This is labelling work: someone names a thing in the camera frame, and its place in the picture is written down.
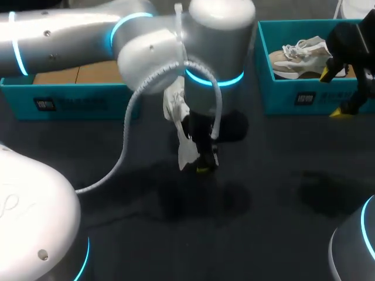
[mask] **cardboard box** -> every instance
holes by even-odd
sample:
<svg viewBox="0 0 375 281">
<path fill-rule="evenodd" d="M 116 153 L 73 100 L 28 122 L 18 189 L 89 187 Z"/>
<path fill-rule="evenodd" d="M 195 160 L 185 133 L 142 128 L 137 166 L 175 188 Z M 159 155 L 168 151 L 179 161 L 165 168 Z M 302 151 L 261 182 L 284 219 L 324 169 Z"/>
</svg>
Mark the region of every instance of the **cardboard box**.
<svg viewBox="0 0 375 281">
<path fill-rule="evenodd" d="M 19 120 L 123 120 L 132 95 L 115 61 L 3 78 L 0 90 Z M 139 104 L 132 117 L 139 117 Z"/>
<path fill-rule="evenodd" d="M 321 83 L 319 77 L 277 80 L 268 54 L 283 45 L 296 44 L 314 36 L 327 38 L 337 23 L 359 20 L 274 20 L 258 23 L 255 41 L 255 67 L 266 114 L 330 114 L 357 90 L 351 68 L 346 78 Z M 361 112 L 375 112 L 375 100 L 369 100 Z"/>
</svg>

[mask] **blue led ring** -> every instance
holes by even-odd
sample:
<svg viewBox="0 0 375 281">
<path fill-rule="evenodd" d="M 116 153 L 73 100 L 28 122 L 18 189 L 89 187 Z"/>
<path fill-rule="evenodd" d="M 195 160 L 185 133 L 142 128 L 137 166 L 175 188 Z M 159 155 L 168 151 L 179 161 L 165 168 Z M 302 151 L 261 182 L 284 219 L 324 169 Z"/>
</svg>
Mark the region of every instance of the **blue led ring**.
<svg viewBox="0 0 375 281">
<path fill-rule="evenodd" d="M 15 18 L 16 18 L 16 13 L 15 12 L 10 12 L 9 13 L 9 22 L 10 23 L 14 23 L 15 22 Z M 22 74 L 24 76 L 27 76 L 28 73 L 27 73 L 27 71 L 25 69 L 25 66 L 22 63 L 21 54 L 19 52 L 18 38 L 14 38 L 14 37 L 12 38 L 12 45 L 13 45 L 14 54 L 15 54 L 16 59 L 17 59 L 18 67 L 21 70 Z"/>
<path fill-rule="evenodd" d="M 366 244 L 367 249 L 369 250 L 371 256 L 372 256 L 373 259 L 375 260 L 375 251 L 374 251 L 373 247 L 371 246 L 371 243 L 370 243 L 369 237 L 367 237 L 366 228 L 364 227 L 364 214 L 365 214 L 365 211 L 366 211 L 366 207 L 367 207 L 367 204 L 370 202 L 370 200 L 371 200 L 373 197 L 374 197 L 374 196 L 371 196 L 371 197 L 366 201 L 366 203 L 363 205 L 362 212 L 361 212 L 361 229 L 362 229 L 362 235 L 363 235 L 364 243 Z"/>
<path fill-rule="evenodd" d="M 206 86 L 212 86 L 211 81 L 199 78 L 199 77 L 195 76 L 193 73 L 191 73 L 189 70 L 186 70 L 186 73 L 195 82 L 198 82 L 199 84 L 206 85 Z M 217 84 L 219 85 L 219 87 L 231 86 L 231 85 L 234 85 L 235 83 L 239 82 L 243 77 L 244 77 L 244 73 L 242 72 L 238 77 L 236 77 L 234 79 L 217 82 Z"/>
<path fill-rule="evenodd" d="M 90 239 L 88 238 L 88 245 L 87 245 L 87 253 L 86 253 L 86 258 L 84 260 L 84 263 L 82 265 L 82 268 L 81 270 L 79 271 L 77 277 L 73 280 L 73 281 L 78 281 L 78 279 L 81 277 L 81 275 L 83 274 L 83 271 L 86 267 L 86 264 L 87 264 L 87 261 L 88 261 L 88 256 L 89 256 L 89 253 L 90 253 Z"/>
<path fill-rule="evenodd" d="M 141 18 L 141 17 L 152 18 L 153 14 L 151 14 L 151 13 L 132 13 L 131 15 L 128 15 L 128 16 L 120 19 L 116 23 L 116 25 L 114 26 L 114 28 L 112 29 L 112 32 L 111 32 L 111 39 L 110 39 L 111 40 L 111 47 L 113 45 L 113 37 L 115 36 L 115 33 L 120 28 L 120 26 L 123 25 L 128 20 L 135 19 L 135 18 Z"/>
</svg>

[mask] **coiled cable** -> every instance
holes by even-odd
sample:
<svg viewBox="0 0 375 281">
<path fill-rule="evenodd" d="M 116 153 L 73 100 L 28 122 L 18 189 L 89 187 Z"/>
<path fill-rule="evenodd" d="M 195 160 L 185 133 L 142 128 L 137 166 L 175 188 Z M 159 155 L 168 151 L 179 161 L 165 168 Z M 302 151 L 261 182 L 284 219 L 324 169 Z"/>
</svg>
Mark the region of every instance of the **coiled cable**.
<svg viewBox="0 0 375 281">
<path fill-rule="evenodd" d="M 219 131 L 220 131 L 220 121 L 221 121 L 221 112 L 223 110 L 223 100 L 221 97 L 221 90 L 217 83 L 217 80 L 215 79 L 214 75 L 208 70 L 207 67 L 203 66 L 202 64 L 195 63 L 193 61 L 186 60 L 183 62 L 183 65 L 185 67 L 192 68 L 200 73 L 202 73 L 204 76 L 207 77 L 208 80 L 212 83 L 215 97 L 216 97 L 216 113 L 215 113 L 215 121 L 212 128 L 211 138 L 217 139 L 219 137 Z M 129 100 L 129 104 L 127 106 L 127 110 L 125 112 L 125 118 L 124 118 L 124 132 L 122 135 L 122 151 L 120 154 L 120 157 L 118 158 L 116 164 L 112 168 L 112 170 L 104 176 L 101 180 L 97 181 L 96 183 L 85 187 L 83 189 L 76 190 L 77 194 L 82 194 L 89 192 L 91 190 L 96 189 L 97 187 L 102 186 L 105 182 L 107 182 L 110 178 L 113 177 L 113 175 L 116 174 L 118 169 L 122 166 L 125 157 L 127 155 L 128 150 L 128 139 L 129 139 L 129 128 L 130 128 L 130 121 L 131 121 L 131 115 L 132 111 L 134 109 L 134 106 L 138 100 L 138 98 L 145 92 L 147 87 L 154 82 L 158 77 L 175 70 L 177 68 L 181 67 L 180 63 L 175 62 L 168 64 L 166 66 L 161 67 L 159 70 L 151 74 L 139 87 L 138 89 L 133 93 L 132 97 Z"/>
</svg>

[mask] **shoe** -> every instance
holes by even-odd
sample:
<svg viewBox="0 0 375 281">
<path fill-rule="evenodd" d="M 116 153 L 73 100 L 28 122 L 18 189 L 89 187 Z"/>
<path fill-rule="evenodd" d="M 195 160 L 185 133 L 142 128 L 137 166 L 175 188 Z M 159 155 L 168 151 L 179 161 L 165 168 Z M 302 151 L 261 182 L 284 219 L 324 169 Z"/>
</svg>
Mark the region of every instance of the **shoe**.
<svg viewBox="0 0 375 281">
<path fill-rule="evenodd" d="M 274 74 L 285 79 L 298 79 L 307 72 L 322 74 L 327 59 L 332 57 L 325 40 L 319 36 L 300 40 L 295 46 L 286 45 L 270 54 Z M 346 76 L 343 68 L 336 77 Z"/>
<path fill-rule="evenodd" d="M 180 116 L 173 116 L 176 107 L 180 107 Z M 172 122 L 176 122 L 177 120 L 182 122 L 189 115 L 189 112 L 190 108 L 185 103 L 185 79 L 183 76 L 180 76 L 164 91 L 164 118 Z"/>
<path fill-rule="evenodd" d="M 179 139 L 178 164 L 182 171 L 187 164 L 194 163 L 199 153 L 196 144 L 186 133 L 186 121 L 189 122 L 190 109 L 185 103 L 185 79 L 178 77 L 177 80 L 164 91 L 163 112 L 165 119 L 172 121 L 177 129 Z"/>
</svg>

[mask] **dark tabletop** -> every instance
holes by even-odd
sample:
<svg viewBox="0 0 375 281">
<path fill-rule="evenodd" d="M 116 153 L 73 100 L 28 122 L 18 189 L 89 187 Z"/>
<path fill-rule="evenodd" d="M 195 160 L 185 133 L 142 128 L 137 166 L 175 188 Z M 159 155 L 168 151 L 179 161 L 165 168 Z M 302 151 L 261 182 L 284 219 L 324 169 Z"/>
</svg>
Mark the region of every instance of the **dark tabletop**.
<svg viewBox="0 0 375 281">
<path fill-rule="evenodd" d="M 96 281 L 331 280 L 330 236 L 372 191 L 375 118 L 264 116 L 251 61 L 238 108 L 247 137 L 202 177 L 179 171 L 161 95 L 144 98 L 125 166 L 80 197 Z M 117 161 L 122 122 L 18 122 L 2 98 L 0 140 L 78 188 Z"/>
</svg>

